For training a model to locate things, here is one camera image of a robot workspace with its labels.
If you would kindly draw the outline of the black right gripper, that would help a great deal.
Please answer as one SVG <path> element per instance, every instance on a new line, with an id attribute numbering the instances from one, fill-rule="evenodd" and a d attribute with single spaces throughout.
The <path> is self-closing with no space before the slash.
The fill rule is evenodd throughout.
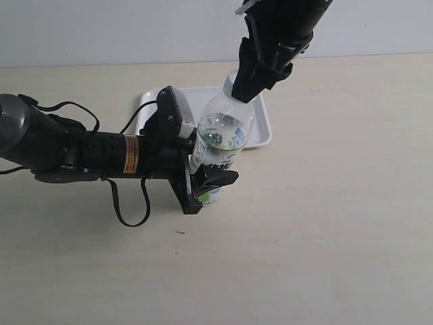
<path id="1" fill-rule="evenodd" d="M 270 90 L 287 79 L 292 73 L 292 61 L 306 51 L 312 39 L 312 32 L 301 39 L 244 37 L 231 97 L 248 103 L 264 89 Z"/>

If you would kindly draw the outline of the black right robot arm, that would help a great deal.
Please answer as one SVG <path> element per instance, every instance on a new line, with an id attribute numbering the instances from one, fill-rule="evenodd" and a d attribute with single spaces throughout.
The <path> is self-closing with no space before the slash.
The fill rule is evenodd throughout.
<path id="1" fill-rule="evenodd" d="M 240 43 L 232 96 L 247 103 L 286 80 L 292 61 L 309 47 L 314 28 L 331 4 L 326 0 L 244 1 L 235 13 L 244 16 L 248 36 Z"/>

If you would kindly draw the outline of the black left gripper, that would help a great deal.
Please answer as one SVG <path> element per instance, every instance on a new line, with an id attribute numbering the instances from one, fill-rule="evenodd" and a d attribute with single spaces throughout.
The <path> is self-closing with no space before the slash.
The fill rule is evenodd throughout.
<path id="1" fill-rule="evenodd" d="M 189 155 L 196 140 L 196 126 L 173 119 L 160 120 L 153 114 L 140 134 L 149 146 L 146 159 L 148 179 L 166 179 L 185 215 L 196 215 L 202 209 L 198 197 L 235 183 L 237 171 L 200 165 L 194 173 L 194 189 L 189 167 Z"/>

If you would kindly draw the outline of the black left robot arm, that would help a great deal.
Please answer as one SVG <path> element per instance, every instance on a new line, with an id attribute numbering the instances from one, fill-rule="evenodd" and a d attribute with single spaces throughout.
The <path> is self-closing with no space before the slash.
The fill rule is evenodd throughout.
<path id="1" fill-rule="evenodd" d="M 26 95 L 1 95 L 1 157 L 28 169 L 45 183 L 117 179 L 165 179 L 183 212 L 195 215 L 199 197 L 233 184 L 238 173 L 205 165 L 193 169 L 189 155 L 196 127 L 186 97 L 166 87 L 154 100 L 156 111 L 137 135 L 86 129 L 57 115 L 59 105 L 42 107 Z"/>

